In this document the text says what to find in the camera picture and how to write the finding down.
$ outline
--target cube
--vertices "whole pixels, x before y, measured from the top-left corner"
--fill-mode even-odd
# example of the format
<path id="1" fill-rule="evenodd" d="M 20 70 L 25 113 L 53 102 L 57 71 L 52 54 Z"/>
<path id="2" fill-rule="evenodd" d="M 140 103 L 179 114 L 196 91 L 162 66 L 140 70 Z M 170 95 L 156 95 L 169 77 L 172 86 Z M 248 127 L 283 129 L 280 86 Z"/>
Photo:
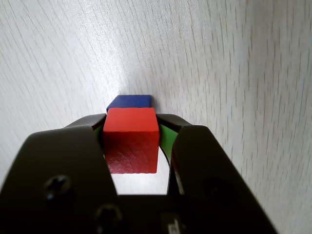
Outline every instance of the cube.
<path id="1" fill-rule="evenodd" d="M 152 107 L 152 96 L 151 95 L 118 95 L 109 106 L 106 111 L 110 108 L 127 108 L 127 107 Z"/>
<path id="2" fill-rule="evenodd" d="M 154 108 L 110 108 L 103 145 L 112 174 L 156 173 L 159 129 Z"/>

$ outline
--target red cube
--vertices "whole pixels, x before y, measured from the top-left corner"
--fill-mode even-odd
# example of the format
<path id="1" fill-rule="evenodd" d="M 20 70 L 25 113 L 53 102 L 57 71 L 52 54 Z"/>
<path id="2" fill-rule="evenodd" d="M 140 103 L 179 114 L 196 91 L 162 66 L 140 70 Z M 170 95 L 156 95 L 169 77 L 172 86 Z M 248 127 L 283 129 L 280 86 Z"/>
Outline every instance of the red cube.
<path id="1" fill-rule="evenodd" d="M 103 141 L 112 174 L 157 172 L 159 129 L 154 108 L 110 108 Z"/>

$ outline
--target white wooden surface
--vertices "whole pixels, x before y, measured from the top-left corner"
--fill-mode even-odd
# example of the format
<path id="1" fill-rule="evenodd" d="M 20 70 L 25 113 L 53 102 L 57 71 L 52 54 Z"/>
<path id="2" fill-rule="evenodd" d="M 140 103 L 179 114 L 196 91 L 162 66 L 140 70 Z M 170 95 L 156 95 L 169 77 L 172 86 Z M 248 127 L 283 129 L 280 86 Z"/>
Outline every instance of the white wooden surface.
<path id="1" fill-rule="evenodd" d="M 311 0 L 1 0 L 0 181 L 25 138 L 152 94 L 207 125 L 283 234 L 312 232 Z"/>

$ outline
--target table surface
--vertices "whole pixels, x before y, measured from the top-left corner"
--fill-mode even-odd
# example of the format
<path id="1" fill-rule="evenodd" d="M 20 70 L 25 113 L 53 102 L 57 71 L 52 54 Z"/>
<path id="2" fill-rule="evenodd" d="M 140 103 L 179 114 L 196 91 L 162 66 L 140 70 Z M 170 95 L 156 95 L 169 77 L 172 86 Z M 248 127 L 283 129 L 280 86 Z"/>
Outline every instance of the table surface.
<path id="1" fill-rule="evenodd" d="M 158 113 L 211 129 L 280 233 L 311 233 L 311 8 L 2 0 L 0 181 L 29 134 L 151 94 Z"/>

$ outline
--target black screw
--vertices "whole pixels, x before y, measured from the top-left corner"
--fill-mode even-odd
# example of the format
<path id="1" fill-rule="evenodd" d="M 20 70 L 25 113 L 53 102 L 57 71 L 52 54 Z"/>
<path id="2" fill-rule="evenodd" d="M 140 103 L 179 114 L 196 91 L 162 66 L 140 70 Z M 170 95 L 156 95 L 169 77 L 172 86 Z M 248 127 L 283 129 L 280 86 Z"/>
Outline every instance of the black screw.
<path id="1" fill-rule="evenodd" d="M 46 199 L 48 201 L 56 200 L 68 194 L 71 188 L 70 178 L 66 175 L 57 175 L 45 182 Z"/>
<path id="2" fill-rule="evenodd" d="M 237 199 L 234 187 L 229 182 L 219 178 L 208 179 L 204 190 L 210 200 L 220 205 L 230 205 Z"/>
<path id="3" fill-rule="evenodd" d="M 96 213 L 97 233 L 118 234 L 122 232 L 122 215 L 114 204 L 104 204 Z"/>

